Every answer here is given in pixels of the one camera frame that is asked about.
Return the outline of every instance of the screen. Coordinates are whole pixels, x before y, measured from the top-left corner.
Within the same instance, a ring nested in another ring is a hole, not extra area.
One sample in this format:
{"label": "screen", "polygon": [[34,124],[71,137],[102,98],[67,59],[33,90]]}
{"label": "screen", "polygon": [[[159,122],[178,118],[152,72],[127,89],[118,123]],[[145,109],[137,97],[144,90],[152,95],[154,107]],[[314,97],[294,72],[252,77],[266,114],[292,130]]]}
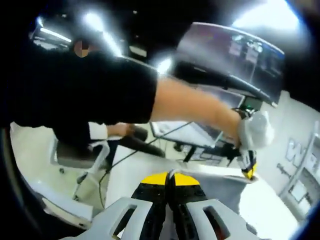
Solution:
{"label": "screen", "polygon": [[[245,98],[240,94],[229,92],[213,86],[198,85],[197,88],[214,95],[221,102],[227,104],[231,109],[239,107]],[[214,140],[216,140],[221,133],[220,130],[214,129],[211,126],[207,126],[201,123],[196,123],[196,125],[204,130]]]}
{"label": "screen", "polygon": [[283,51],[257,36],[197,22],[183,36],[176,53],[178,61],[222,74],[231,87],[246,90],[270,104],[279,102],[284,57]]}

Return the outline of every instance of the white desk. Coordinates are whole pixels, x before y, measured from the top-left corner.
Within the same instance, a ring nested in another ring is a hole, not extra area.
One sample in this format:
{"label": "white desk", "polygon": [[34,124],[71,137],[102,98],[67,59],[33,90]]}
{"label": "white desk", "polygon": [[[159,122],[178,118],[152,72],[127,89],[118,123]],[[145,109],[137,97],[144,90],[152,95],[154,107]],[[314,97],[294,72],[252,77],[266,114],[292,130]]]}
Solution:
{"label": "white desk", "polygon": [[[118,146],[113,164],[132,152],[128,148]],[[146,176],[173,168],[203,174],[242,177],[240,170],[235,168],[204,166],[194,162],[179,163],[137,152],[111,170],[105,207],[121,197],[131,197],[140,181]],[[288,208],[261,178],[245,187],[239,208],[240,215],[256,228],[258,237],[263,239],[286,240],[298,227],[297,220]]]}
{"label": "white desk", "polygon": [[[157,121],[151,122],[150,124],[152,125],[154,136],[161,137],[187,123],[186,121]],[[164,136],[164,139],[200,147],[211,146],[215,143],[209,134],[205,131],[198,131],[197,128],[199,128],[199,126],[196,126],[196,124],[192,122]]]}

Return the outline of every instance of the curved monitor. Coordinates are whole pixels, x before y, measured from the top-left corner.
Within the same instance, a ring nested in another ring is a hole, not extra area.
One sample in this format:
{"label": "curved monitor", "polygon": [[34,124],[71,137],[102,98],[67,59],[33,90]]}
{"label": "curved monitor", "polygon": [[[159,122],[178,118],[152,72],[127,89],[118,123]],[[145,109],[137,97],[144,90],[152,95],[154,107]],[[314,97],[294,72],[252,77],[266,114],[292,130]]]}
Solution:
{"label": "curved monitor", "polygon": [[[194,22],[178,45],[176,59],[225,76],[230,88],[245,90],[272,105],[279,102],[285,54],[257,36]],[[217,85],[214,77],[205,84]]]}

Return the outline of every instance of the white glove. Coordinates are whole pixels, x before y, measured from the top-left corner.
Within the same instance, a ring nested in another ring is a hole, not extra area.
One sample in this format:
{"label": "white glove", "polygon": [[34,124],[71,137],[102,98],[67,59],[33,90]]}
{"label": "white glove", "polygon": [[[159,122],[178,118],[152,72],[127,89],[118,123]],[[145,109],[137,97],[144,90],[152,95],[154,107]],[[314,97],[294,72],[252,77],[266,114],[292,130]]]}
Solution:
{"label": "white glove", "polygon": [[241,122],[238,126],[238,136],[241,150],[257,150],[270,145],[275,137],[275,130],[269,121],[266,111],[257,111],[252,114],[241,111]]}

